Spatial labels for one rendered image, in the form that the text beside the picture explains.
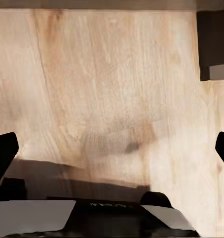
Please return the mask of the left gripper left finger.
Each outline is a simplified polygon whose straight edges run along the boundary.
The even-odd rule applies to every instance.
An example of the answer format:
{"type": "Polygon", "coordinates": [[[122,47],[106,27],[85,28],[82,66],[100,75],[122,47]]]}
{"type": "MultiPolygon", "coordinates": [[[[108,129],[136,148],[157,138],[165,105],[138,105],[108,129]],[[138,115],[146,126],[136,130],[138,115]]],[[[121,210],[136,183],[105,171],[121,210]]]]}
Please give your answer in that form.
{"type": "Polygon", "coordinates": [[[0,180],[18,151],[19,145],[14,132],[0,135],[0,180]]]}

